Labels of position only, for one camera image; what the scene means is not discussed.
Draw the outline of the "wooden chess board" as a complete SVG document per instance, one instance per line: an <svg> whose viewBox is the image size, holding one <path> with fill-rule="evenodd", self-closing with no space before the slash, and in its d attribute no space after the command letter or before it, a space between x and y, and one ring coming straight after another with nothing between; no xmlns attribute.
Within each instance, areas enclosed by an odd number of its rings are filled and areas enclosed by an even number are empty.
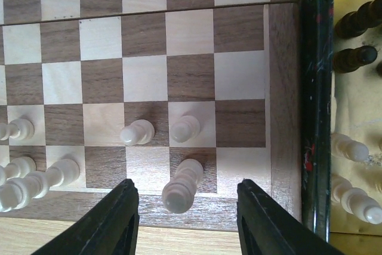
<svg viewBox="0 0 382 255"><path fill-rule="evenodd" d="M297 0L1 0L1 121L35 128L1 142L1 164L81 169L1 216L75 221L131 179L142 225L233 231L237 185L251 179L300 218L297 12ZM201 131L177 143L184 115ZM155 135L126 146L138 119ZM204 175L175 214L162 190L189 158Z"/></svg>

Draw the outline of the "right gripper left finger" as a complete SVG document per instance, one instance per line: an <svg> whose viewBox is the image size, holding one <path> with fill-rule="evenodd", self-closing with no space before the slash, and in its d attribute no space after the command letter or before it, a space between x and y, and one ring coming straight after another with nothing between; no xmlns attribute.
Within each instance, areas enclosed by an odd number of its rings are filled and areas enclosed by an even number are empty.
<svg viewBox="0 0 382 255"><path fill-rule="evenodd" d="M135 254L140 216L131 179L120 182L70 228L34 254Z"/></svg>

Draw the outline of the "yellow tin tray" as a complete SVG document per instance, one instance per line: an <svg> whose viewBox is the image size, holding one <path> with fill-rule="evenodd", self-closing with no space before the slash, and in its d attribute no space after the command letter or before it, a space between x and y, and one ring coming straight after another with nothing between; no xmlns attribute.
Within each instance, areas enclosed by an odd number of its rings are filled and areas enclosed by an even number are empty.
<svg viewBox="0 0 382 255"><path fill-rule="evenodd" d="M341 39L334 27L347 13L373 0L301 0L303 223L323 239L330 234L381 238L372 225L331 201L331 175L347 179L381 206L381 24L361 36ZM354 72L333 70L335 53L364 45L378 56ZM369 149L364 162L331 155L331 134Z"/></svg>

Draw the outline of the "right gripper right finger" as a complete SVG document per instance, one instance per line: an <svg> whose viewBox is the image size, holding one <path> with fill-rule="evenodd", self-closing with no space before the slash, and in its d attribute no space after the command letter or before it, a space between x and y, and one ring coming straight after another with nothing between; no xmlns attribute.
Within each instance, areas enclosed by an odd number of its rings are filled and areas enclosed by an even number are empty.
<svg viewBox="0 0 382 255"><path fill-rule="evenodd" d="M238 184L242 254L335 255L342 252L303 226L250 179Z"/></svg>

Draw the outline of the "white chess bishop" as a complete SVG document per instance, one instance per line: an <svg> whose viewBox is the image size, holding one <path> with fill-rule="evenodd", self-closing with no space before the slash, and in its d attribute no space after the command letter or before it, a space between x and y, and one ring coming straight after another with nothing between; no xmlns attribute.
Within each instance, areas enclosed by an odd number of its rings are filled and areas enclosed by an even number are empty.
<svg viewBox="0 0 382 255"><path fill-rule="evenodd" d="M203 175L204 168L199 161L191 158L182 161L174 177L162 190L162 202L165 208L175 214L187 212L193 205Z"/></svg>

